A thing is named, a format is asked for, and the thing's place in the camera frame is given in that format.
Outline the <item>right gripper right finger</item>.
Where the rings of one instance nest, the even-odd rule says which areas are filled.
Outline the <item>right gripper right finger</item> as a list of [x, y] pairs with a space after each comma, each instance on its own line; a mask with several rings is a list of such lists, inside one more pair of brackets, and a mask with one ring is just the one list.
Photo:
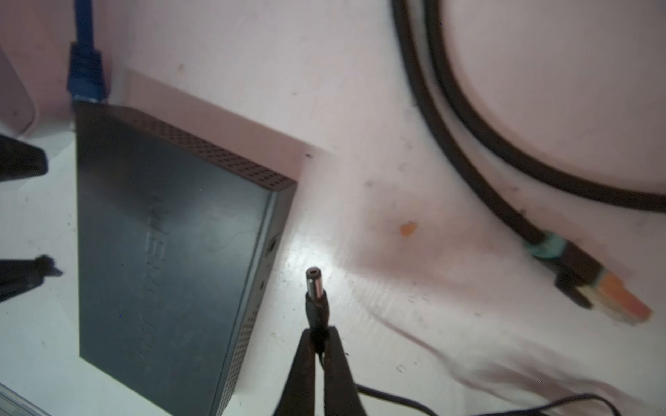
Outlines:
[[366, 416], [338, 330], [331, 326], [324, 343], [324, 412], [326, 416]]

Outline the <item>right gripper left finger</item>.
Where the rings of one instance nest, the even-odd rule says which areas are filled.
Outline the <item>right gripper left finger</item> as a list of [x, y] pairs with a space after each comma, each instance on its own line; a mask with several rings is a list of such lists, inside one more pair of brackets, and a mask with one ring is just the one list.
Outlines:
[[305, 329], [302, 333], [274, 416], [315, 414], [316, 350], [310, 333], [310, 329]]

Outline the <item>black power adapter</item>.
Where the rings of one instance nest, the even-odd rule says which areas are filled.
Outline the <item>black power adapter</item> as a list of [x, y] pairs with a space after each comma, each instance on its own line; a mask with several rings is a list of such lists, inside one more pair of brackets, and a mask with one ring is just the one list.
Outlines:
[[[305, 295], [305, 309], [310, 324], [311, 339], [314, 343], [319, 363], [323, 369], [324, 343], [328, 338], [329, 325], [329, 302], [322, 283], [322, 273], [317, 267], [310, 267], [305, 272], [307, 292]], [[391, 395], [382, 391], [368, 388], [356, 383], [360, 395], [367, 395], [374, 399], [383, 400], [400, 406], [409, 407], [426, 415], [433, 415], [435, 412], [429, 407], [403, 398], [402, 396]]]

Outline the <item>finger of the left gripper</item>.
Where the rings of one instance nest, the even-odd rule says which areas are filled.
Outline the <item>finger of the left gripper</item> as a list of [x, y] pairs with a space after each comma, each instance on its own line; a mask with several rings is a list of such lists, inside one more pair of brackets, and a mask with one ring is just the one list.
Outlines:
[[34, 259], [1, 260], [1, 297], [2, 302], [36, 289], [44, 283], [46, 277], [60, 277], [62, 271], [49, 256]]
[[23, 180], [48, 173], [48, 159], [43, 149], [1, 135], [1, 180]]

